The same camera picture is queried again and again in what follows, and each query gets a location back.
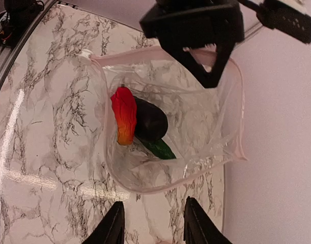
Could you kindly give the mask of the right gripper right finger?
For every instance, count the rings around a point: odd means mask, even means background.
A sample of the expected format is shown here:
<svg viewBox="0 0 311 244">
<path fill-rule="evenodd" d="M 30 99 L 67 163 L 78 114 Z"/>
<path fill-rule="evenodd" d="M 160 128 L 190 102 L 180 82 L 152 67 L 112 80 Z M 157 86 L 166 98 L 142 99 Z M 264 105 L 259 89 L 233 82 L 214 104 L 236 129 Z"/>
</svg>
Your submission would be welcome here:
<svg viewBox="0 0 311 244">
<path fill-rule="evenodd" d="M 184 236 L 186 244 L 231 244 L 231 242 L 216 228 L 198 201 L 187 197 L 184 210 Z"/>
</svg>

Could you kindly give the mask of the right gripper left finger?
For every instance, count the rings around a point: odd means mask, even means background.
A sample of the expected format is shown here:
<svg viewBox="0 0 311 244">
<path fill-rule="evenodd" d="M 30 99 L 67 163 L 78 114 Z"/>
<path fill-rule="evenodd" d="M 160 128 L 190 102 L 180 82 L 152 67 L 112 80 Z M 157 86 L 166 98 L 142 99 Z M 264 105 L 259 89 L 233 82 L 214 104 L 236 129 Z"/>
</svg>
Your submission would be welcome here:
<svg viewBox="0 0 311 244">
<path fill-rule="evenodd" d="M 116 201 L 82 244 L 123 244 L 124 234 L 124 204 L 122 201 Z"/>
</svg>

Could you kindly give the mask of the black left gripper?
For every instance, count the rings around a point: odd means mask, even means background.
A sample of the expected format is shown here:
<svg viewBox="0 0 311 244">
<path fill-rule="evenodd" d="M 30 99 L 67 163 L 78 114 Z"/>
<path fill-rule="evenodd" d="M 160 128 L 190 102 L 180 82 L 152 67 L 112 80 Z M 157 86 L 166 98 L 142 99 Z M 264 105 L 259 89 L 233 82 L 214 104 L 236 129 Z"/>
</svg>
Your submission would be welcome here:
<svg viewBox="0 0 311 244">
<path fill-rule="evenodd" d="M 234 43 L 245 39 L 237 1 L 156 1 L 139 23 L 147 38 L 157 38 L 160 43 L 192 49 L 215 44 L 217 56 L 210 72 L 189 52 L 167 50 L 204 88 L 218 86 Z"/>
</svg>

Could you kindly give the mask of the clear zip top bag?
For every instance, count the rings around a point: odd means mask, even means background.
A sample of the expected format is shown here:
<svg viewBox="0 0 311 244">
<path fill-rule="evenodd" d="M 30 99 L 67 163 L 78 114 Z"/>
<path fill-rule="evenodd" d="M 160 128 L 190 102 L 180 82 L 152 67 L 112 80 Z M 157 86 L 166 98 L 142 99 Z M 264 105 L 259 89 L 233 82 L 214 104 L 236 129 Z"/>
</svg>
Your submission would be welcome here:
<svg viewBox="0 0 311 244">
<path fill-rule="evenodd" d="M 159 46 L 109 56 L 84 49 L 79 58 L 93 74 L 101 104 L 107 168 L 124 189 L 140 194 L 167 191 L 226 162 L 245 160 L 243 77 L 233 59 L 218 86 L 206 89 Z M 118 144 L 111 96 L 120 86 L 164 112 L 168 129 L 156 132 L 169 157 L 160 158 L 140 139 Z"/>
</svg>

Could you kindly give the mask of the dark purple eggplant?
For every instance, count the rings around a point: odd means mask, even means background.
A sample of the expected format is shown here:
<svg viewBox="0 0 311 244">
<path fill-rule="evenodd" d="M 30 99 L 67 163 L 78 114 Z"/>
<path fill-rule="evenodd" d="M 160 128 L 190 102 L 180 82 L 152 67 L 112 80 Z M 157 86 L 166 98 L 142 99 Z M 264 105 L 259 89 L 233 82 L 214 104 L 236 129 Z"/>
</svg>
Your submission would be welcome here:
<svg viewBox="0 0 311 244">
<path fill-rule="evenodd" d="M 162 139 L 168 130 L 166 114 L 154 104 L 134 96 L 137 112 L 135 137 L 146 142 Z"/>
</svg>

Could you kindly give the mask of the orange red mango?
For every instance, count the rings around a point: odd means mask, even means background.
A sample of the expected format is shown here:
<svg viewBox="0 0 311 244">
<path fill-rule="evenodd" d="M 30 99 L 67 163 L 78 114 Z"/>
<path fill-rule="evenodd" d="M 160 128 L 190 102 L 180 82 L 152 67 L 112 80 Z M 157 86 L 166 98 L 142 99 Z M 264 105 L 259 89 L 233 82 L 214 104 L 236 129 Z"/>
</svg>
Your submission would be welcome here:
<svg viewBox="0 0 311 244">
<path fill-rule="evenodd" d="M 135 98 L 130 89 L 120 86 L 110 99 L 118 127 L 117 142 L 119 145 L 130 145 L 133 142 L 137 124 Z"/>
</svg>

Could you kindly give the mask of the long green cucumber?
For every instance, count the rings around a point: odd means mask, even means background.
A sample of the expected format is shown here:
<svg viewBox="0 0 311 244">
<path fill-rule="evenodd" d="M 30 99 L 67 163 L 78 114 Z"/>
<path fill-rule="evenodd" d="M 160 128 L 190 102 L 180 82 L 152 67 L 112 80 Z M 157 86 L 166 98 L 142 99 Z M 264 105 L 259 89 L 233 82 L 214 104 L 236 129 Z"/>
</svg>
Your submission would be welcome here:
<svg viewBox="0 0 311 244">
<path fill-rule="evenodd" d="M 171 148 L 162 140 L 159 139 L 154 142 L 141 141 L 143 146 L 148 149 L 154 156 L 162 160 L 175 159 L 176 156 Z"/>
</svg>

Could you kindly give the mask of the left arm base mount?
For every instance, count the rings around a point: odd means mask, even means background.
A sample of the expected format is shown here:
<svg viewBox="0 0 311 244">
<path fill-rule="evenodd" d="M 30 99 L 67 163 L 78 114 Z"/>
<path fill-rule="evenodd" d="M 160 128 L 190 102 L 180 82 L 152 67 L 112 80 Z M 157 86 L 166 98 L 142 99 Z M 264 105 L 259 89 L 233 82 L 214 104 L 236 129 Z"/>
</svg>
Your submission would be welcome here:
<svg viewBox="0 0 311 244">
<path fill-rule="evenodd" d="M 21 37 L 44 10 L 43 1 L 4 1 L 6 19 L 0 30 L 0 46 L 14 48 Z"/>
</svg>

